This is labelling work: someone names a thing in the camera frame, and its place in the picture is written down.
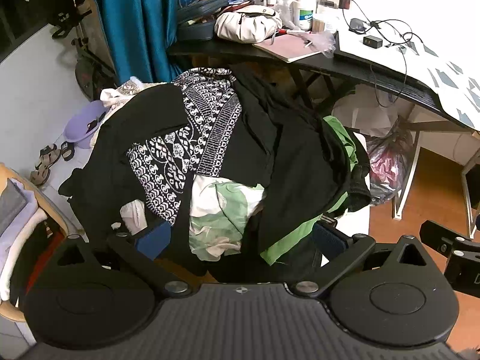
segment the black power adapter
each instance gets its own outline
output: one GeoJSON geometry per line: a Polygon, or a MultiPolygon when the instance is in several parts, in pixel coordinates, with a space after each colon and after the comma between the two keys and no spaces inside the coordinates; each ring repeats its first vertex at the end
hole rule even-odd
{"type": "Polygon", "coordinates": [[[363,44],[374,49],[380,48],[382,43],[383,40],[376,36],[367,35],[363,37],[363,44]]]}

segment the silver bolt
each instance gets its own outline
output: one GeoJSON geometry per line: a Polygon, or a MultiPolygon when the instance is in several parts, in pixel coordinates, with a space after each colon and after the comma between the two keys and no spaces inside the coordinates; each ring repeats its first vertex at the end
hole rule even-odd
{"type": "Polygon", "coordinates": [[[172,294],[181,294],[188,290],[188,284],[183,281],[169,281],[165,284],[165,290],[171,292],[172,294]]]}
{"type": "Polygon", "coordinates": [[[313,281],[301,281],[295,285],[295,288],[298,292],[311,294],[312,292],[318,291],[318,284],[313,281]]]}

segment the dark window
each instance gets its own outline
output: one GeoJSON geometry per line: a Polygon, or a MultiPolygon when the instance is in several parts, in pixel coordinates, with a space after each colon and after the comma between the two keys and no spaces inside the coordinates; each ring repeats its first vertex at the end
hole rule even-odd
{"type": "Polygon", "coordinates": [[[35,4],[0,0],[0,62],[46,23],[35,4]]]}

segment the pink notebook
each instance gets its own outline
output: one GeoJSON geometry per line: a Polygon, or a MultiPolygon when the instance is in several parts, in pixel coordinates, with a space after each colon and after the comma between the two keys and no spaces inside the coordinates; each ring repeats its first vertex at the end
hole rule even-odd
{"type": "Polygon", "coordinates": [[[299,36],[289,34],[276,36],[273,44],[271,39],[267,39],[263,42],[255,43],[254,46],[289,63],[321,53],[313,44],[305,47],[305,40],[299,36]]]}

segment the wooden floor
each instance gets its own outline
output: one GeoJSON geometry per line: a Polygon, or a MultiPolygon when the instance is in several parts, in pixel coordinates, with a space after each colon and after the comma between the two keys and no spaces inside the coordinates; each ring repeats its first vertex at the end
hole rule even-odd
{"type": "MultiPolygon", "coordinates": [[[[403,234],[418,236],[420,225],[431,219],[466,234],[466,212],[460,172],[462,167],[426,149],[421,149],[417,171],[401,221],[392,219],[392,204],[373,207],[370,235],[377,242],[397,242],[403,234]]],[[[441,271],[446,258],[428,249],[441,271]]],[[[480,299],[457,293],[460,315],[448,343],[454,350],[480,346],[480,299]]]]}

